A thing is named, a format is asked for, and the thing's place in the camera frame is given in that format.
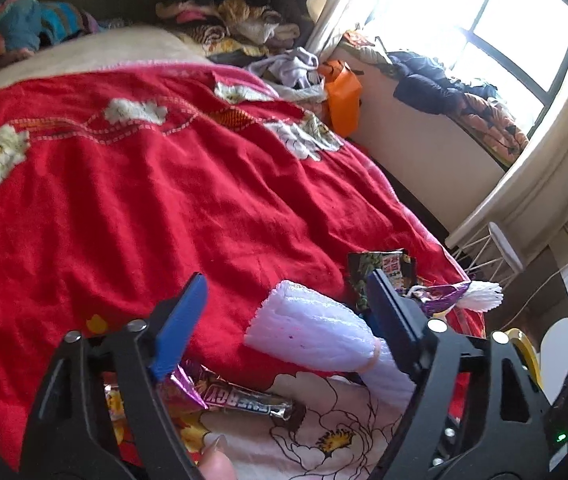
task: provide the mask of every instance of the beige mattress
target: beige mattress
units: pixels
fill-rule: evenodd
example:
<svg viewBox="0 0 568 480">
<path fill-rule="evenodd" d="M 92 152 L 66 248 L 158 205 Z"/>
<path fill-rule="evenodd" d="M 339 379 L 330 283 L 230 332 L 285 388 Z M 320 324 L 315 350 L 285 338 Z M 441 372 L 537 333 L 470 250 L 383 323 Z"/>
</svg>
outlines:
<svg viewBox="0 0 568 480">
<path fill-rule="evenodd" d="M 30 59 L 0 69 L 0 88 L 25 79 L 89 72 L 139 60 L 209 63 L 171 33 L 140 25 L 107 30 L 44 49 Z"/>
</svg>

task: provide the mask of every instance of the red blanket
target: red blanket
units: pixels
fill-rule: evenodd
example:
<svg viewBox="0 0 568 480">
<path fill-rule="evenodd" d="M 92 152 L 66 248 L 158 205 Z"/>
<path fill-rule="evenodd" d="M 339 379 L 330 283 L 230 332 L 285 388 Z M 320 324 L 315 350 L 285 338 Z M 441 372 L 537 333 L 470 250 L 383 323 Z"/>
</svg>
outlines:
<svg viewBox="0 0 568 480">
<path fill-rule="evenodd" d="M 147 316 L 194 271 L 208 278 L 209 301 L 189 355 L 254 388 L 295 372 L 241 344 L 280 280 L 344 301 L 348 252 L 405 248 L 423 277 L 460 281 L 365 156 L 347 144 L 331 151 L 330 133 L 312 125 L 306 137 L 286 137 L 303 110 L 233 105 L 241 98 L 213 92 L 224 85 L 269 92 L 241 70 L 197 65 L 0 90 L 0 127 L 17 132 L 0 137 L 0 452 L 11 465 L 64 333 Z M 24 131 L 30 147 L 20 149 L 11 142 Z M 461 330 L 459 315 L 450 322 Z M 461 316 L 481 334 L 480 316 Z"/>
</svg>

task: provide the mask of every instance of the window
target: window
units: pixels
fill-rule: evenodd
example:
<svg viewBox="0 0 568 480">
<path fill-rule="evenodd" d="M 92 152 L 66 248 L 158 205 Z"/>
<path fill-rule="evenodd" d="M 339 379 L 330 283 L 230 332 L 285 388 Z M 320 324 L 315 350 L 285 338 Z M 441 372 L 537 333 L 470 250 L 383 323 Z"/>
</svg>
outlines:
<svg viewBox="0 0 568 480">
<path fill-rule="evenodd" d="M 529 136 L 568 69 L 568 0 L 382 0 L 366 32 L 493 84 Z"/>
</svg>

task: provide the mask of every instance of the metal screw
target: metal screw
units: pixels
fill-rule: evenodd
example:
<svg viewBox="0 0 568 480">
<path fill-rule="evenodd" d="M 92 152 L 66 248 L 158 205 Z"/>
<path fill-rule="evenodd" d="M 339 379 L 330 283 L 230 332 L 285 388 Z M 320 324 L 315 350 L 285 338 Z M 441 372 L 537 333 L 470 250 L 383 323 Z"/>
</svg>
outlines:
<svg viewBox="0 0 568 480">
<path fill-rule="evenodd" d="M 128 322 L 126 329 L 129 332 L 142 332 L 147 326 L 148 324 L 143 319 L 134 319 Z"/>
<path fill-rule="evenodd" d="M 75 343 L 82 338 L 82 334 L 77 330 L 71 330 L 64 336 L 64 341 L 67 343 Z"/>
<path fill-rule="evenodd" d="M 503 332 L 493 332 L 492 338 L 500 345 L 507 345 L 510 339 Z"/>
<path fill-rule="evenodd" d="M 446 330 L 448 330 L 448 325 L 441 319 L 431 319 L 428 322 L 428 328 L 433 332 L 441 334 L 444 333 Z"/>
</svg>

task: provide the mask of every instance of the orange bag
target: orange bag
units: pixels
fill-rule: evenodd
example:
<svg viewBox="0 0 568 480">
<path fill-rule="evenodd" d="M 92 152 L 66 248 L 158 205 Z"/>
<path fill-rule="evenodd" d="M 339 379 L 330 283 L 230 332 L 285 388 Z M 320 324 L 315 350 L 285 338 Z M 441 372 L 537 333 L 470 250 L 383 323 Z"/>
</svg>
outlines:
<svg viewBox="0 0 568 480">
<path fill-rule="evenodd" d="M 333 131 L 340 137 L 348 137 L 359 123 L 362 85 L 345 61 L 327 61 L 318 68 L 318 72 L 326 78 Z"/>
</svg>

